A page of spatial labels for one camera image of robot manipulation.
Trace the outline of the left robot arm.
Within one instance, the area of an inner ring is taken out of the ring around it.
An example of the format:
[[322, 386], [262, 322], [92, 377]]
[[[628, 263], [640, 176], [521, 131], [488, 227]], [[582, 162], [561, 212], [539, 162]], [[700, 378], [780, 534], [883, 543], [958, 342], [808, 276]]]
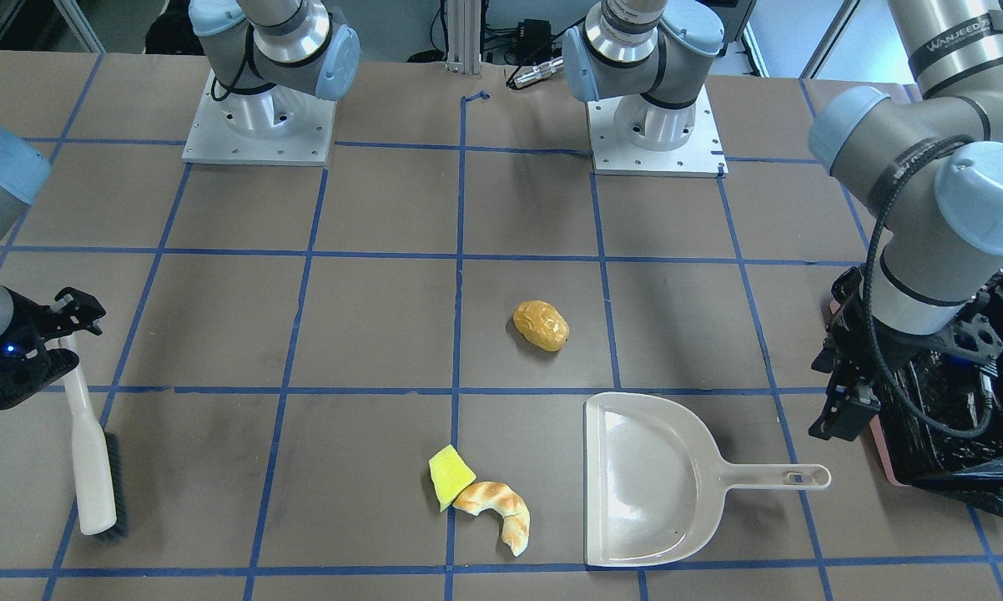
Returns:
[[[1003, 5], [892, 1], [921, 98], [855, 87], [819, 111], [808, 149], [876, 218], [864, 265], [834, 283], [839, 304], [812, 368], [829, 373], [809, 432], [853, 440], [887, 396], [931, 431], [972, 440], [994, 415], [982, 377], [974, 426], [925, 413], [898, 382], [922, 351], [992, 372], [999, 339], [975, 298], [1003, 266]], [[620, 98], [616, 121], [646, 151], [681, 147], [713, 58], [718, 15], [696, 1], [601, 1], [563, 34], [574, 98]]]

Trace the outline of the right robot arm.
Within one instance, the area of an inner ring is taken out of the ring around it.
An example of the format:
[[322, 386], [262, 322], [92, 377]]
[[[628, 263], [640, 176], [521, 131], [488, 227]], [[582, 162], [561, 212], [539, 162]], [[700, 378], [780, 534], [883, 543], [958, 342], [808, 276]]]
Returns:
[[[192, 1], [189, 21], [210, 61], [210, 83], [189, 130], [189, 164], [324, 164], [334, 105], [349, 91], [360, 39], [322, 1]], [[0, 125], [0, 242], [33, 205], [50, 161]], [[0, 284], [0, 411], [75, 370], [51, 347], [78, 331], [100, 335], [105, 310], [74, 288], [40, 304]]]

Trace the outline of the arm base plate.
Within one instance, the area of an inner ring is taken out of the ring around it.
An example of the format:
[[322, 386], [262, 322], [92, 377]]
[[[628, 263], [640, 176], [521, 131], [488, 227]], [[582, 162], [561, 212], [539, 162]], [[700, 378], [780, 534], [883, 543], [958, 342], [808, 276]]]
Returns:
[[586, 103], [593, 170], [601, 175], [722, 178], [729, 174], [707, 88], [665, 109], [643, 96]]
[[337, 102], [290, 88], [256, 95], [230, 93], [210, 72], [198, 103], [182, 159], [189, 164], [308, 166], [329, 163]]

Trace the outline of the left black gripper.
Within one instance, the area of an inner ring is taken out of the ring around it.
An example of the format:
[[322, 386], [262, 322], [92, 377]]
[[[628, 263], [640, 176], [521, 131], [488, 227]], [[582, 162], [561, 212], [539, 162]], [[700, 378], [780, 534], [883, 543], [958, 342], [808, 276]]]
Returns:
[[1002, 339], [983, 312], [990, 300], [985, 290], [977, 294], [978, 300], [963, 307], [959, 318], [931, 335], [892, 330], [875, 320], [880, 348], [875, 351], [860, 297], [861, 284], [863, 271], [859, 267], [847, 269], [832, 284], [832, 298], [839, 304], [832, 315], [832, 374], [825, 388], [824, 407], [808, 427], [808, 434], [819, 440], [855, 441], [879, 415], [882, 403], [870, 385], [880, 371], [878, 356], [887, 368], [897, 371], [925, 351], [979, 366], [996, 365], [1003, 352]]

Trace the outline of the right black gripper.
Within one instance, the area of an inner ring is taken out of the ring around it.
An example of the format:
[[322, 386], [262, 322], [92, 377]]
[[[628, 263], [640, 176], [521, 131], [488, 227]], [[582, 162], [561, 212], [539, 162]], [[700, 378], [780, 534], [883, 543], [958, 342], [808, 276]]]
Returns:
[[43, 305], [0, 288], [0, 411], [9, 410], [62, 379], [79, 365], [74, 351], [47, 342], [86, 331], [101, 336], [106, 316], [96, 296], [75, 288]]

